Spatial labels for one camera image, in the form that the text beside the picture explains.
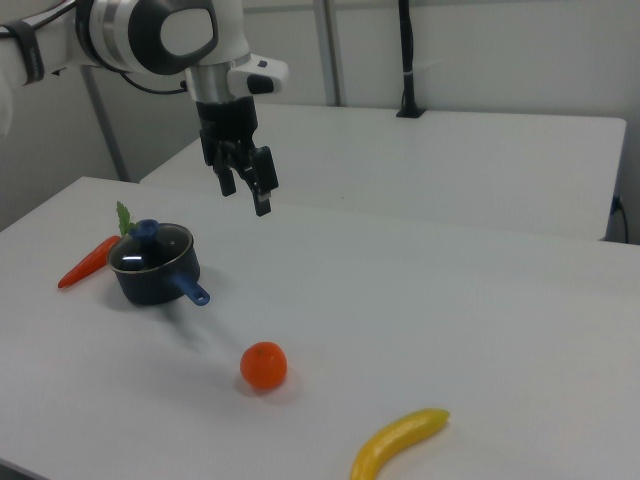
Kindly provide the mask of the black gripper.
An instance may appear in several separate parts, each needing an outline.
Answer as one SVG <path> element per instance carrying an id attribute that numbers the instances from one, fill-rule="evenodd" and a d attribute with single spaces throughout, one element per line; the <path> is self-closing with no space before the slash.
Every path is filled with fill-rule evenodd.
<path id="1" fill-rule="evenodd" d="M 271 150 L 255 148 L 253 133 L 258 127 L 255 103 L 252 97 L 243 97 L 224 103 L 197 102 L 200 120 L 200 139 L 205 164 L 216 173 L 221 193 L 230 196 L 236 192 L 232 167 L 244 165 L 246 182 L 251 189 L 258 217 L 271 212 L 270 197 L 279 186 Z"/>

